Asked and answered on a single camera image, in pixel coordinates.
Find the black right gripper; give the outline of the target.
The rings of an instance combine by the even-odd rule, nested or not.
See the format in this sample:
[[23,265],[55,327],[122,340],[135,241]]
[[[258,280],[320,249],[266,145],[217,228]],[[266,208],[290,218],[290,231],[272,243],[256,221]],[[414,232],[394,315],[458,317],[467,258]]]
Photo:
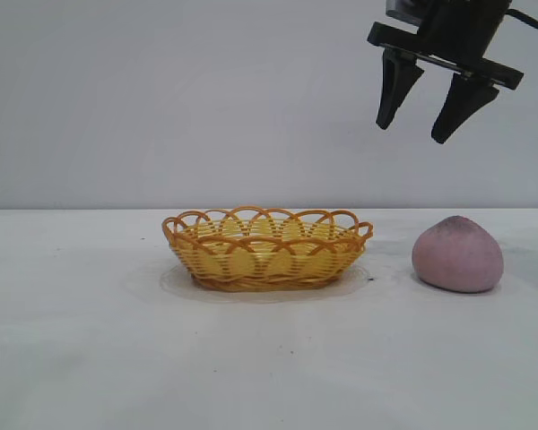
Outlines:
[[411,33],[376,21],[369,31],[367,41],[385,47],[376,124],[383,130],[391,125],[424,74],[416,58],[459,72],[453,74],[445,103],[432,126],[431,137],[440,144],[496,99],[499,90],[492,82],[515,90],[524,74],[484,57],[509,6],[509,1],[387,1],[387,16],[418,29]]

